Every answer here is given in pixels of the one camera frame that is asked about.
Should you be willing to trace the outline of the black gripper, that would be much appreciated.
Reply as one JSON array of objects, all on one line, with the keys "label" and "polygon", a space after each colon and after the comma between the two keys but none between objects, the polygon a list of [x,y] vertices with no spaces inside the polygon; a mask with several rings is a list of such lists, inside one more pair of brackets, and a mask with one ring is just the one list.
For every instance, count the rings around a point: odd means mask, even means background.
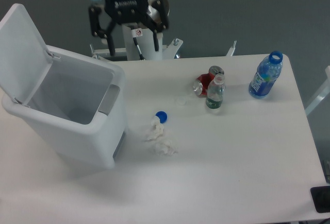
[{"label": "black gripper", "polygon": [[116,53],[112,31],[116,24],[142,23],[153,34],[155,51],[159,51],[157,34],[169,28],[168,10],[165,0],[156,0],[151,7],[159,13],[160,22],[155,22],[147,13],[147,0],[105,0],[105,12],[111,17],[111,21],[106,29],[100,24],[99,15],[102,13],[100,6],[91,5],[88,8],[91,34],[107,41],[111,56]]}]

